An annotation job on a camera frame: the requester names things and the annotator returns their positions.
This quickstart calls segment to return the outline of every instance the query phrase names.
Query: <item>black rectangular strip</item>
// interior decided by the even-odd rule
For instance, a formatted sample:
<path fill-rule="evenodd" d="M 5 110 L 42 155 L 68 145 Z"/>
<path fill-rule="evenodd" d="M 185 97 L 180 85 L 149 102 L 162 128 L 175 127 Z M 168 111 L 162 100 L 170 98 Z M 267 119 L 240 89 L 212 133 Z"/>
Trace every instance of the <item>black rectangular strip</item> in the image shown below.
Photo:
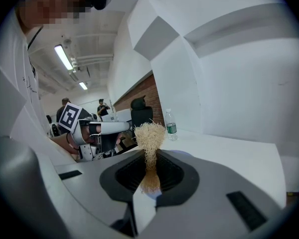
<path fill-rule="evenodd" d="M 267 221 L 242 192 L 233 192 L 226 196 L 250 231 L 255 230 Z"/>
<path fill-rule="evenodd" d="M 59 174 L 59 177 L 61 180 L 65 180 L 65 179 L 69 179 L 69 178 L 78 176 L 80 174 L 82 174 L 80 171 L 75 170 L 75 171 L 71 171 L 71 172 L 61 173 L 61 174 Z"/>

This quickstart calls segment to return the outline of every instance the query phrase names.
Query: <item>bottle label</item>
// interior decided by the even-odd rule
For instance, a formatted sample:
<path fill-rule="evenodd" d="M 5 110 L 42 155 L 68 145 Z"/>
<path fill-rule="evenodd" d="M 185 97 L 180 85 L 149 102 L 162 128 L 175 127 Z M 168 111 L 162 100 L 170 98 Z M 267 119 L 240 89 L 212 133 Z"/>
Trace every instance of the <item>bottle label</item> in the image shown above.
<path fill-rule="evenodd" d="M 168 133 L 176 133 L 177 129 L 176 129 L 176 125 L 171 125 L 171 126 L 167 126 L 167 132 Z"/>

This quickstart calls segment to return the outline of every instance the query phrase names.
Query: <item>chair headrest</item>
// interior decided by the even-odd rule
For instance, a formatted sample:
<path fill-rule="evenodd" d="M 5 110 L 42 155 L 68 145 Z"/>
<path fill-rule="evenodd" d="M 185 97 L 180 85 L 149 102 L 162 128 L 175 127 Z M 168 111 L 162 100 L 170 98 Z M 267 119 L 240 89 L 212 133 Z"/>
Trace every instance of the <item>chair headrest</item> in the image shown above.
<path fill-rule="evenodd" d="M 145 100 L 144 100 L 144 97 L 141 97 L 141 98 L 136 98 L 134 99 L 132 102 L 131 102 L 131 108 L 133 110 L 141 110 L 141 109 L 144 109 L 146 107 L 146 104 L 145 104 Z"/>

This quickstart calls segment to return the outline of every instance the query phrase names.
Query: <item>white table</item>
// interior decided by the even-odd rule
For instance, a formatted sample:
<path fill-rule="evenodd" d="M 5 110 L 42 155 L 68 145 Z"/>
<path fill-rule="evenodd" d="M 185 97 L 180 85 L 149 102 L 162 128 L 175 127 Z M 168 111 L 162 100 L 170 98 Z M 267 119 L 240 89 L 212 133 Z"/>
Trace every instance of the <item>white table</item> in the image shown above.
<path fill-rule="evenodd" d="M 286 206 L 285 176 L 275 144 L 229 139 L 180 129 L 177 134 L 177 141 L 170 141 L 166 137 L 161 149 L 181 150 L 194 157 L 225 165 L 266 192 L 281 208 Z"/>

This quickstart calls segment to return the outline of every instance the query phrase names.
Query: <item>plastic bottle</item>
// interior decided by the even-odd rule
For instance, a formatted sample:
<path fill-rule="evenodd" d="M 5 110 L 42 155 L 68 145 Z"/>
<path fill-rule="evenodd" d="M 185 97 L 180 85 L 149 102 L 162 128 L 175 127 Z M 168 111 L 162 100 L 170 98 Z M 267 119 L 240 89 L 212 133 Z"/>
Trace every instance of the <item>plastic bottle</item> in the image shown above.
<path fill-rule="evenodd" d="M 170 109 L 166 109 L 166 116 L 165 116 L 168 139 L 171 141 L 176 141 L 178 139 L 176 121 L 173 114 L 170 111 L 171 111 Z"/>

